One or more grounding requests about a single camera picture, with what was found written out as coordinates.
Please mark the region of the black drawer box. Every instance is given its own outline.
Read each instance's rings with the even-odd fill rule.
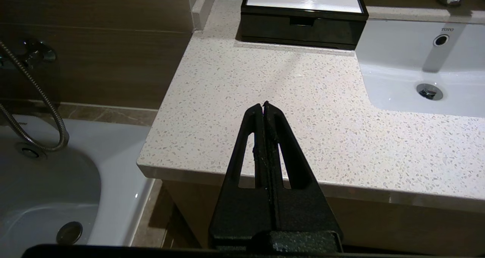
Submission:
[[[239,33],[245,42],[266,42],[354,50],[369,14],[250,6],[243,0]]]

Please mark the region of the shower hose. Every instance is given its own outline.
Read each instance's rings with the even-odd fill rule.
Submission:
[[[27,68],[22,64],[19,59],[15,56],[15,54],[12,53],[12,51],[7,48],[5,43],[0,40],[0,49],[5,53],[6,57],[9,58],[9,60],[12,62],[12,64],[21,72],[27,80],[34,86],[36,91],[40,94],[42,97],[42,101],[44,102],[45,106],[49,109],[50,114],[52,114],[52,117],[54,118],[54,121],[57,125],[57,130],[59,131],[59,143],[55,146],[46,146],[44,144],[41,144],[40,142],[36,141],[33,139],[23,128],[19,125],[19,123],[15,120],[14,116],[12,116],[7,109],[0,104],[0,111],[2,112],[3,116],[7,120],[8,124],[12,129],[17,133],[19,137],[22,139],[26,140],[26,142],[32,144],[33,146],[42,149],[43,151],[46,152],[55,152],[59,151],[62,148],[66,147],[67,142],[69,142],[69,134],[66,130],[66,127],[64,125],[64,122],[62,121],[61,115],[57,112],[56,108],[52,104],[52,102],[49,100],[45,92],[40,88],[40,86],[35,82],[35,80],[32,78],[30,75],[29,71]]]

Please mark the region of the white bathtub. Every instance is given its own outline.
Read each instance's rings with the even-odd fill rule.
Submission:
[[[35,139],[57,142],[49,123],[16,117]],[[33,245],[55,244],[68,222],[83,227],[75,244],[131,245],[153,186],[136,166],[149,127],[64,122],[68,147],[48,154],[0,126],[2,258],[18,258]]]

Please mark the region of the bathroom wall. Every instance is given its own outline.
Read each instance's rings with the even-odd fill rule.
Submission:
[[[0,0],[0,37],[52,46],[58,60],[33,72],[56,101],[158,108],[192,35],[193,0]],[[0,69],[0,97],[37,99]]]

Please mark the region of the white sink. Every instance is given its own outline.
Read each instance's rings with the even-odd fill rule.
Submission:
[[[485,117],[485,25],[369,20],[355,52],[378,108]]]

